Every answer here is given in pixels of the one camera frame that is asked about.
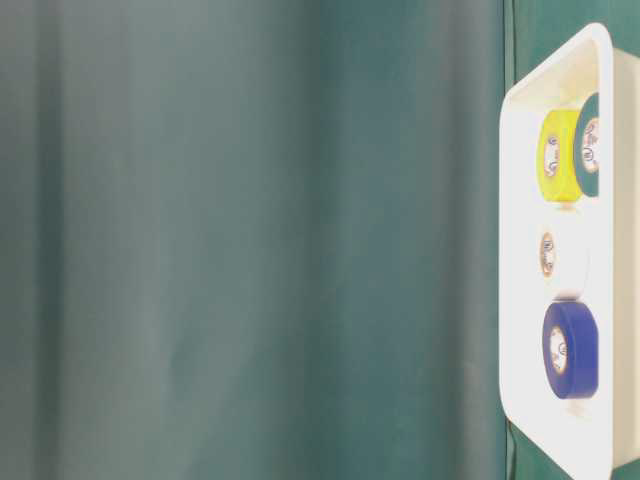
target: curtain fold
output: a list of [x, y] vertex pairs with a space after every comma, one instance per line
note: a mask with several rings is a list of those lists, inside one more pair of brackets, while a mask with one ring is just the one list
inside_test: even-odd
[[504, 478], [503, 45], [494, 0], [4, 2], [0, 476]]

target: green tape roll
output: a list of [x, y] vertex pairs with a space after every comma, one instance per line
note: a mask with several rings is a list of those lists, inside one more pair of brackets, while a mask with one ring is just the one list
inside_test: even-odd
[[582, 193], [588, 197], [598, 196], [598, 170], [601, 160], [598, 115], [598, 94], [594, 93], [580, 110], [573, 137], [573, 168]]

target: blue tape roll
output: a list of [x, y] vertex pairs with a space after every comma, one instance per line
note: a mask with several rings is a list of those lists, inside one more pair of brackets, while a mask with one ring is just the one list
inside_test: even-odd
[[583, 303], [552, 303], [544, 316], [542, 352], [558, 398], [588, 398], [598, 389], [598, 327]]

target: tape roll core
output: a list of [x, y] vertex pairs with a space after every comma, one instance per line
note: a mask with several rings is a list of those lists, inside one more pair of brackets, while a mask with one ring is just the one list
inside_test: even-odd
[[561, 399], [589, 398], [598, 389], [598, 328], [579, 302], [552, 303], [544, 317], [542, 355], [547, 380]]
[[573, 166], [573, 143], [578, 110], [552, 110], [540, 130], [536, 170], [545, 200], [575, 202], [582, 191]]
[[582, 193], [598, 196], [598, 171], [600, 169], [600, 117], [598, 94], [594, 93], [582, 106], [573, 140], [573, 166]]

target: white tray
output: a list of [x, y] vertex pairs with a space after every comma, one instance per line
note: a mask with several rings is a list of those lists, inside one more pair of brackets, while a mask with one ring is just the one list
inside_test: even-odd
[[[580, 301], [599, 338], [599, 385], [561, 400], [541, 349], [551, 300], [541, 281], [536, 148], [551, 109], [579, 109], [599, 92], [599, 196], [575, 208], [589, 231]], [[590, 24], [507, 93], [500, 116], [500, 395], [507, 417], [576, 480], [606, 479], [640, 458], [640, 60]]]

